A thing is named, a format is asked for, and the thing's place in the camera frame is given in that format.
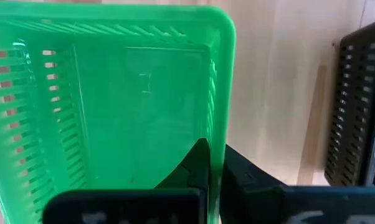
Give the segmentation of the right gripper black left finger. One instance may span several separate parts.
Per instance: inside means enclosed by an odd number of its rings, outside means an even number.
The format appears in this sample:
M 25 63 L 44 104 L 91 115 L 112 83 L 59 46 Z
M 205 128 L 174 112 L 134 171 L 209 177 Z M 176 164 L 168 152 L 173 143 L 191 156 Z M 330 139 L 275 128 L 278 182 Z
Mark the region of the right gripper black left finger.
M 71 190 L 51 199 L 43 224 L 207 224 L 210 147 L 200 138 L 149 190 Z

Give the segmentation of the green slotted plastic basket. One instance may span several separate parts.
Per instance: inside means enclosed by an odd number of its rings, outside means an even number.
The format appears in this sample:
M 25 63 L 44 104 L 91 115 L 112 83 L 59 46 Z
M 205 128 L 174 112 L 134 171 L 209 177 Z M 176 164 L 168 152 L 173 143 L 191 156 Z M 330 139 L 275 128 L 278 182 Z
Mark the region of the green slotted plastic basket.
M 200 138 L 219 195 L 236 30 L 211 5 L 0 1 L 0 211 L 43 224 L 71 190 L 149 190 Z

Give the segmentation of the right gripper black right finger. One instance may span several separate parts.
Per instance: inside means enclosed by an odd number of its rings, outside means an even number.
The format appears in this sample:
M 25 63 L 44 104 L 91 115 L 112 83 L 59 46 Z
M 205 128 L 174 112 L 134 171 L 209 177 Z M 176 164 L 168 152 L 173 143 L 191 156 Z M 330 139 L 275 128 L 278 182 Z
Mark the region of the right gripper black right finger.
M 285 185 L 225 147 L 222 224 L 375 224 L 375 187 Z

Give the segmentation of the black slotted plastic basket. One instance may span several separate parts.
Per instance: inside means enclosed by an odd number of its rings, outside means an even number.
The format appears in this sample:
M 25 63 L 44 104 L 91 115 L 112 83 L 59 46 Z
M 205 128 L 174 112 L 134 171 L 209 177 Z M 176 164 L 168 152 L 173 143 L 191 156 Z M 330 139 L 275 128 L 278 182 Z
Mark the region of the black slotted plastic basket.
M 335 72 L 324 176 L 375 187 L 375 22 L 341 39 Z

